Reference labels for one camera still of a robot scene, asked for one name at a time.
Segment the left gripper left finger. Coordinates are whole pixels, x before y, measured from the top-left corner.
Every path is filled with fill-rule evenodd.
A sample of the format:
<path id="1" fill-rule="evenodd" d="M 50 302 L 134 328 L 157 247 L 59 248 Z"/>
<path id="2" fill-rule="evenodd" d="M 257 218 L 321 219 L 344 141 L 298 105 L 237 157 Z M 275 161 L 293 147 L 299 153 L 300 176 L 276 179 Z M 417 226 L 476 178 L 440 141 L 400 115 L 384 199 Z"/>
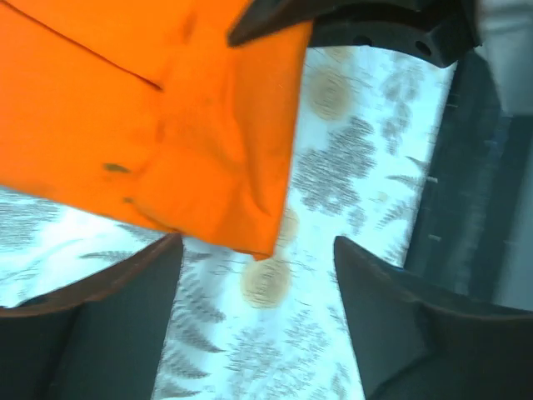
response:
<path id="1" fill-rule="evenodd" d="M 183 255 L 168 234 L 111 267 L 1 310 L 1 397 L 152 396 Z"/>

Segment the orange t shirt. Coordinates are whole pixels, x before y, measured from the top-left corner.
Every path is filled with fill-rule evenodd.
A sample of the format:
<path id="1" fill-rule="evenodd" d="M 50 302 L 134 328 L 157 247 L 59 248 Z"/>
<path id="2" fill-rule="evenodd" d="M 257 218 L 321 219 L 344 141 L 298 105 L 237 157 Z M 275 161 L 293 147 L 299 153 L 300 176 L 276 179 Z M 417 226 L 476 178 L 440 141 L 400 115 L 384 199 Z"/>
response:
<path id="1" fill-rule="evenodd" d="M 270 257 L 311 24 L 228 47 L 245 7 L 2 2 L 2 185 Z"/>

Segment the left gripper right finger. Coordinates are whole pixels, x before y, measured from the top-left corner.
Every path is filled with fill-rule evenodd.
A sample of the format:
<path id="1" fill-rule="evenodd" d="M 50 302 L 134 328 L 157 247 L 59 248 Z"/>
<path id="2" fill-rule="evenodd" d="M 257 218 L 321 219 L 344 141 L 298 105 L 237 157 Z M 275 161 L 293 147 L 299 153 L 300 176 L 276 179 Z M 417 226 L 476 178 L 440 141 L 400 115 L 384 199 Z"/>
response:
<path id="1" fill-rule="evenodd" d="M 346 237 L 334 264 L 366 398 L 531 398 L 530 312 L 438 287 Z"/>

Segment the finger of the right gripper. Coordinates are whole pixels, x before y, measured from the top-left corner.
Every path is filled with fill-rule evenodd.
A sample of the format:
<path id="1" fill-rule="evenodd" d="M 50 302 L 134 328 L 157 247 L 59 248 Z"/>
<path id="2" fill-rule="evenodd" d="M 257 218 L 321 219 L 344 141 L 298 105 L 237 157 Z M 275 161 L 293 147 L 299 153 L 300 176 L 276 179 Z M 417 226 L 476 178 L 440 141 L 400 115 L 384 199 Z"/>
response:
<path id="1" fill-rule="evenodd" d="M 481 44 L 474 1 L 340 1 L 316 17 L 310 46 L 368 46 L 447 68 Z"/>
<path id="2" fill-rule="evenodd" d="M 314 0 L 255 0 L 244 10 L 227 35 L 230 47 L 311 21 L 321 11 Z"/>

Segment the floral patterned table cloth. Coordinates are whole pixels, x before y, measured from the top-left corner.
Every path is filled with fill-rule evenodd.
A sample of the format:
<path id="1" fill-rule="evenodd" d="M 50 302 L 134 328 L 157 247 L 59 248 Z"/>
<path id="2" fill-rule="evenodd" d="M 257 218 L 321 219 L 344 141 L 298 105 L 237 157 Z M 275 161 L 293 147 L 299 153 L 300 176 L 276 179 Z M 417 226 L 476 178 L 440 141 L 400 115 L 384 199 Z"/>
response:
<path id="1" fill-rule="evenodd" d="M 453 73 L 368 47 L 307 53 L 275 252 L 258 262 L 182 237 L 149 399 L 362 398 L 334 242 L 403 264 Z M 3 189 L 1 310 L 164 237 Z"/>

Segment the black mounting base plate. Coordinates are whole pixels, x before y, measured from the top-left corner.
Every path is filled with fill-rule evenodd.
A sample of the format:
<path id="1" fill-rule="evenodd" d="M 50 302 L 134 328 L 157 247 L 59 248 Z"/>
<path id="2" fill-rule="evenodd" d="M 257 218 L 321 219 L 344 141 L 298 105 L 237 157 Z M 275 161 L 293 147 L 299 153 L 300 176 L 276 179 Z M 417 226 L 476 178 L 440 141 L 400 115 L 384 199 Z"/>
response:
<path id="1" fill-rule="evenodd" d="M 404 266 L 478 301 L 532 308 L 532 119 L 503 112 L 475 53 L 451 82 Z"/>

